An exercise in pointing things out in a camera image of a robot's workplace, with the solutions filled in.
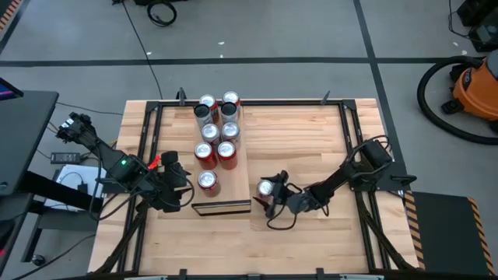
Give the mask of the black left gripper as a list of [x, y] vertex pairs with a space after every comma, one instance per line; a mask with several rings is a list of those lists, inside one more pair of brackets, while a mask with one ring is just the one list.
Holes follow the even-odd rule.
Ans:
[[[163, 171], [153, 169], [153, 189], [158, 191], [175, 191], [179, 187], [186, 187], [187, 175], [190, 175], [179, 163], [178, 152], [168, 151], [161, 154]], [[179, 212], [181, 200], [178, 196], [162, 196], [164, 212]]]

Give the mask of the black metal shelf wooden board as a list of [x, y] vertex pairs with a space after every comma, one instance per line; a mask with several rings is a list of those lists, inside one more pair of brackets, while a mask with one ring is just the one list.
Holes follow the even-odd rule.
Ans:
[[191, 171], [191, 181], [195, 187], [195, 196], [190, 206], [200, 216], [239, 214], [251, 211], [251, 188], [248, 175], [244, 118], [244, 110], [241, 109], [238, 121], [241, 133], [237, 146], [237, 166], [232, 170], [225, 170], [218, 163], [213, 170], [219, 183], [219, 193], [215, 197], [207, 196], [198, 186], [198, 175], [203, 169], [195, 156], [192, 156], [194, 167]]

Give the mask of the black desk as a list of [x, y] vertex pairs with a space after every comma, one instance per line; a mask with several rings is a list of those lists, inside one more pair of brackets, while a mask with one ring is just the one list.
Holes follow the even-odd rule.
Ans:
[[28, 170], [57, 99], [56, 92], [26, 91], [0, 101], [0, 223], [12, 221], [11, 235], [0, 250], [0, 274], [36, 194], [85, 210], [102, 208], [100, 199], [91, 203], [90, 195]]

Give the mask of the black equipment case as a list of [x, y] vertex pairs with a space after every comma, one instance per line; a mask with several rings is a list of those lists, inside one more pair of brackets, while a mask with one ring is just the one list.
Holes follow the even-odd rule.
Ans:
[[498, 0], [464, 0], [456, 12], [476, 51], [498, 49]]

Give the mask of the red Coke Zero can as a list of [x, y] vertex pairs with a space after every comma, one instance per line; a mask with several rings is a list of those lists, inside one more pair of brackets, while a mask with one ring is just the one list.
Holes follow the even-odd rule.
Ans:
[[217, 166], [217, 159], [213, 147], [207, 142], [200, 142], [196, 145], [195, 158], [204, 170], [213, 170]]

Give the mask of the black table frame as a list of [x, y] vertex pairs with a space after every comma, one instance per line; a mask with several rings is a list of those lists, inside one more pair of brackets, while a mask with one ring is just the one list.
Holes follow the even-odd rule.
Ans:
[[[346, 150], [360, 139], [384, 133], [373, 99], [245, 100], [243, 102], [251, 198], [262, 177], [282, 170], [299, 187], [335, 172]], [[268, 222], [260, 205], [247, 213], [200, 216], [184, 196], [176, 213], [150, 210], [141, 239], [128, 247], [126, 268], [143, 275], [361, 273], [381, 267], [386, 257], [377, 242], [363, 243], [356, 194], [341, 187], [328, 216], [320, 211], [296, 218], [284, 211]]]

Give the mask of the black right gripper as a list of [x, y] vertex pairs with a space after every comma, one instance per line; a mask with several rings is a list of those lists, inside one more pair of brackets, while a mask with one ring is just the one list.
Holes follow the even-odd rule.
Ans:
[[273, 218], [275, 216], [275, 206], [285, 205], [287, 199], [291, 196], [291, 191], [286, 185], [288, 179], [289, 174], [285, 170], [282, 170], [273, 177], [267, 178], [267, 180], [274, 184], [272, 190], [273, 201], [270, 203], [264, 199], [254, 197], [254, 200], [263, 207], [267, 218]]

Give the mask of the white paper sheet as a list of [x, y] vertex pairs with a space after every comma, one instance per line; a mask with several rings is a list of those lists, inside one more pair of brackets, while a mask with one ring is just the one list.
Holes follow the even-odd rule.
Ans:
[[[102, 183], [99, 183], [96, 187], [97, 174], [98, 170], [94, 166], [64, 165], [58, 172], [55, 181], [88, 195], [92, 195], [94, 189], [96, 189], [96, 198], [102, 198], [103, 185]], [[81, 212], [88, 209], [67, 205], [49, 198], [44, 201], [44, 206], [70, 212]]]

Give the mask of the desk monitor screen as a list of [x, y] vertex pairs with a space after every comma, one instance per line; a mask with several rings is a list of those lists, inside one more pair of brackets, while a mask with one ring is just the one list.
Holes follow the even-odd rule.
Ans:
[[0, 78], [0, 100], [11, 100], [23, 97], [24, 93], [15, 86]]

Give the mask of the orange Fanta can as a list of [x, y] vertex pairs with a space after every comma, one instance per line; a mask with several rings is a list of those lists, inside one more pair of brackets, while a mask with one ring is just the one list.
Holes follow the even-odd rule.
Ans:
[[199, 103], [205, 104], [209, 107], [213, 123], [217, 124], [219, 122], [219, 108], [216, 98], [212, 95], [206, 94], [200, 97]]
[[237, 107], [240, 106], [240, 97], [234, 91], [227, 91], [223, 94], [222, 98], [224, 103], [234, 103]]

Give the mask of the black mat hazard stripes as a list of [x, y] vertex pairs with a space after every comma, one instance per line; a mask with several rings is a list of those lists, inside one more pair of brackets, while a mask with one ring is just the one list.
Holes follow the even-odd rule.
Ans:
[[0, 32], [14, 18], [23, 0], [0, 0]]
[[428, 272], [492, 276], [498, 268], [470, 197], [407, 191], [405, 210], [419, 266]]

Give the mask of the silver Diet Coke can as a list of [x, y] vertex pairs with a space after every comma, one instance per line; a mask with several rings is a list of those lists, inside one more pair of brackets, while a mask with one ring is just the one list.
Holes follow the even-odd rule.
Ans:
[[201, 129], [201, 135], [205, 142], [217, 146], [221, 142], [219, 129], [215, 124], [206, 124]]

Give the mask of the black power brick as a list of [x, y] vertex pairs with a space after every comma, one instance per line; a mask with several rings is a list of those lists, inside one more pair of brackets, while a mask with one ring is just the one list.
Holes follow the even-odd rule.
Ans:
[[50, 156], [51, 164], [74, 164], [82, 162], [81, 154], [78, 152], [53, 152]]

